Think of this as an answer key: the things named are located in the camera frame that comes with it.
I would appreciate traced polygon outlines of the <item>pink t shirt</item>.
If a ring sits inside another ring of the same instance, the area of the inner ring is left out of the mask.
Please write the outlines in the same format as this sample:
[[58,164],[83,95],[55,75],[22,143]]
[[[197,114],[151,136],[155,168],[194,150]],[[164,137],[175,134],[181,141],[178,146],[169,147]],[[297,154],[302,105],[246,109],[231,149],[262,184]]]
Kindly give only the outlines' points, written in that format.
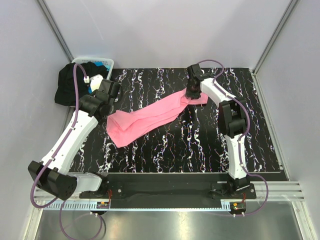
[[206,94],[191,99],[183,89],[130,113],[117,110],[107,117],[106,132],[117,148],[126,147],[148,132],[174,121],[187,106],[207,102]]

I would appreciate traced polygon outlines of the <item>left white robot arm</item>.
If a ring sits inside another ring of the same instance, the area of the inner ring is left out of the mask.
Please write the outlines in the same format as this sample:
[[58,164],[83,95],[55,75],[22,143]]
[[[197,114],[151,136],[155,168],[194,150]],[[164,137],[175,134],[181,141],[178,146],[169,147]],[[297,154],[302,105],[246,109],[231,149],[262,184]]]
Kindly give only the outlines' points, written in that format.
[[39,188],[60,200],[69,199],[73,193],[90,191],[95,197],[103,198],[108,186],[96,173],[70,172],[76,153],[99,121],[109,115],[121,84],[103,79],[97,90],[79,99],[66,129],[56,144],[41,161],[32,161],[28,172]]

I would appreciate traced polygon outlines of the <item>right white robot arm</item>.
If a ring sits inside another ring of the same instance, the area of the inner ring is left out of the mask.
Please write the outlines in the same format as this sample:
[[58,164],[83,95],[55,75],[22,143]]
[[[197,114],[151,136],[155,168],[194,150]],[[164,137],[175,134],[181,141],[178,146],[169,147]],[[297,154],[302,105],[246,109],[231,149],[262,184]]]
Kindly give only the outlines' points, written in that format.
[[221,193],[239,198],[250,186],[245,163],[245,139],[250,129],[246,101],[225,90],[211,73],[204,73],[199,64],[187,68],[185,95],[192,100],[207,95],[218,106],[218,129],[224,136],[228,150],[228,180]]

